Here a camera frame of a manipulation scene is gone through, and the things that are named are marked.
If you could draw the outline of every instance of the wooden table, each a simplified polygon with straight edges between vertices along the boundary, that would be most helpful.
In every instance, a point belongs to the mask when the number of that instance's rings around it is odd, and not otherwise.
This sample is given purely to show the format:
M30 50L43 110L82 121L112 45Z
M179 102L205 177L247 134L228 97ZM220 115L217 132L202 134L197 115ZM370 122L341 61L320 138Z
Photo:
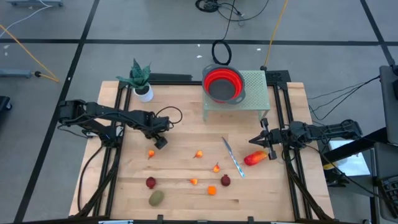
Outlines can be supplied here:
M117 82L103 82L98 103L113 107L117 85ZM214 111L204 122L201 86L152 87L154 99L150 103L141 103L132 97L129 109L157 112L172 105L182 110L183 119L165 133L169 143L161 150L156 150L154 143L140 131L126 129L111 218L154 220L158 214L163 214L165 220L245 221L248 216L253 216L255 221L294 220L286 168L280 156L281 146L274 146L278 155L276 161L265 160L252 167L243 165L246 174L243 179L221 140L224 137L229 142L238 161L243 161L245 156L254 151L262 150L260 146L248 143L262 130L255 111ZM294 120L312 123L303 83L288 83L288 88ZM268 90L271 110L267 118L269 129L273 129L279 127L278 117L273 89L269 87ZM279 94L286 122L285 102L282 92ZM171 121L179 119L179 113L173 109L167 109L159 116L170 116ZM99 146L98 138L88 140L82 167ZM156 154L148 160L147 152L151 149ZM203 151L203 157L193 159L197 150ZM83 204L98 186L103 155L104 150L91 161L85 172L81 197ZM319 154L306 148L301 150L301 156L309 192L324 211L333 217ZM214 173L212 168L217 162L221 171ZM229 187L220 184L224 174L231 178ZM146 187L148 177L157 180L154 190L165 193L165 199L158 207L148 204L148 198L154 191ZM188 181L192 178L198 179L198 185ZM207 194L209 185L216 186L215 196ZM297 192L301 217L305 217L302 196L298 189ZM102 214L107 196L108 193L103 194ZM77 213L76 197L77 188L71 215Z

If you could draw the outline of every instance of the yellow cable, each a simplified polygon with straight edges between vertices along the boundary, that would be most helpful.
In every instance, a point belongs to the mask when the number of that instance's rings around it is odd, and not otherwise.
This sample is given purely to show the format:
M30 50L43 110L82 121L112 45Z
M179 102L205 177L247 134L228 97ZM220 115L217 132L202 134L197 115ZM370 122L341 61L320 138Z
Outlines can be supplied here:
M270 52L271 52L272 41L274 41L275 33L276 33L276 31L278 30L280 20L282 19L282 15L283 15L284 12L285 12L285 8L286 8L286 5L287 5L287 2L288 2L288 1L289 1L289 0L285 0L284 7L282 8L282 10L281 10L281 12L280 12L280 14L279 14L278 21L276 22L276 26L275 26L274 32L272 33L271 40L269 41L267 57L266 57L266 62L264 62L264 66L267 66L267 64L268 64L268 58L269 58L269 54L270 54Z
M0 28L2 28L8 35L10 35L11 38L13 38L15 40L15 42L17 42L20 47L22 47L27 54L29 54L30 57L32 57L42 68L44 68L44 70L46 70L51 76L53 76L53 78L48 77L48 76L44 76L45 78L51 78L51 80L55 81L55 82L59 82L60 80L46 67L44 66L39 60L37 60L20 42L18 39L16 39L6 28L4 28L4 26L2 26L0 24Z

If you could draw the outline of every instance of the white pot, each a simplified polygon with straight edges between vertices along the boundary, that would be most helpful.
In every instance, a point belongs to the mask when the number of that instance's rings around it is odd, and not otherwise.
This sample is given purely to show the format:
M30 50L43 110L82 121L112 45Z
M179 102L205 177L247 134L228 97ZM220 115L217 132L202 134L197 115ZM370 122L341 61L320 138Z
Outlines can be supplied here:
M144 95L138 95L136 93L136 89L134 89L134 94L138 96L139 100L143 103L150 102L154 97L154 92L152 91L152 87L149 85L149 91Z

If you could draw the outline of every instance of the green fruit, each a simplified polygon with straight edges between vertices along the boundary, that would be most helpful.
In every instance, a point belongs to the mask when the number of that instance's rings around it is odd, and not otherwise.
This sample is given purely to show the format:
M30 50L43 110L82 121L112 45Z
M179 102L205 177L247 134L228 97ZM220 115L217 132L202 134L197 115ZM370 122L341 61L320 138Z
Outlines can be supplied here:
M156 206L163 201L164 193L157 190L149 198L149 205Z

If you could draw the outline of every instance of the small orange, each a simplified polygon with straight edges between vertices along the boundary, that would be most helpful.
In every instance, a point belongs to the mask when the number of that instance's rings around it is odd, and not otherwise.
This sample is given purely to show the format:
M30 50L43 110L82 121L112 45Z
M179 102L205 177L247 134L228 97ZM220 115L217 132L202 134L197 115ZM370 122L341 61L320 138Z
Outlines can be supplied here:
M220 171L220 167L218 166L218 162L217 162L217 164L213 168L213 172L219 172L219 171Z
M203 156L203 152L201 150L197 151L194 158L201 158Z
M209 187L207 188L207 193L208 193L209 195L215 195L215 194L217 193L216 187L215 187L215 186L209 186Z
M155 155L155 151L149 150L148 152L148 159Z
M190 179L189 180L193 185L198 184L198 179Z

